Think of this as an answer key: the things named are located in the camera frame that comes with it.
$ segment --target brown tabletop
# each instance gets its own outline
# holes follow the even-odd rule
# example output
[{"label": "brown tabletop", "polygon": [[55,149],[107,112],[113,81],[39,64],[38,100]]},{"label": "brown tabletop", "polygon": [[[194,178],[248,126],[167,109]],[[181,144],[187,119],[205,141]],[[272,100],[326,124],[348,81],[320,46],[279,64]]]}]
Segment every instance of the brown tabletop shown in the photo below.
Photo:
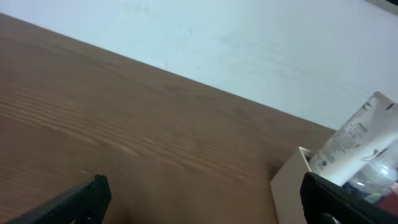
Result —
[{"label": "brown tabletop", "polygon": [[277,223],[270,179],[332,133],[0,14],[0,222],[105,174],[105,223]]}]

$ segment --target white box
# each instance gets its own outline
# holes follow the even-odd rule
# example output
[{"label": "white box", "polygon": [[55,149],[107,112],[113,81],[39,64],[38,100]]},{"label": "white box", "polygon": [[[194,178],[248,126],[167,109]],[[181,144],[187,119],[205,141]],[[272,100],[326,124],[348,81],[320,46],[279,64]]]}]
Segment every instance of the white box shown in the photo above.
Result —
[{"label": "white box", "polygon": [[311,172],[308,160],[314,153],[299,147],[271,180],[272,196],[279,224],[307,224],[301,204],[300,187],[306,172]]}]

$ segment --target white wall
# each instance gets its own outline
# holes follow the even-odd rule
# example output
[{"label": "white wall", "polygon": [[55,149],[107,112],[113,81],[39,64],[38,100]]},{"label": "white wall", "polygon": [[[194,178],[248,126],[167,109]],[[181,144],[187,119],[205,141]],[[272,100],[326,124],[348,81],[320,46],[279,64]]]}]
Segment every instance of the white wall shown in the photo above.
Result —
[{"label": "white wall", "polygon": [[374,91],[398,95],[398,17],[363,0],[2,0],[0,12],[334,129]]}]

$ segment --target tube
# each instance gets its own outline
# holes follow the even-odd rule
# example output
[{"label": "tube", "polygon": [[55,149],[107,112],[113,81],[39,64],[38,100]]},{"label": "tube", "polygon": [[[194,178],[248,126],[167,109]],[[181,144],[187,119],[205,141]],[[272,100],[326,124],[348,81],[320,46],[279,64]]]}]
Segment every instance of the tube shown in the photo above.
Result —
[{"label": "tube", "polygon": [[398,105],[380,92],[310,159],[311,170],[342,186],[398,139]]}]

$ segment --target wooden table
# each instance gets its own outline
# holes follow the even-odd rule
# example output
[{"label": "wooden table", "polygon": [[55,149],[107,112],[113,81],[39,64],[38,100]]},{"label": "wooden table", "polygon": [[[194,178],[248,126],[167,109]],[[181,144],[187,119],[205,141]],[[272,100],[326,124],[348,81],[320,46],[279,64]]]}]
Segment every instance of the wooden table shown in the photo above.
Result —
[{"label": "wooden table", "polygon": [[105,174],[105,223],[277,223],[269,180],[332,133],[0,15],[0,222]]}]

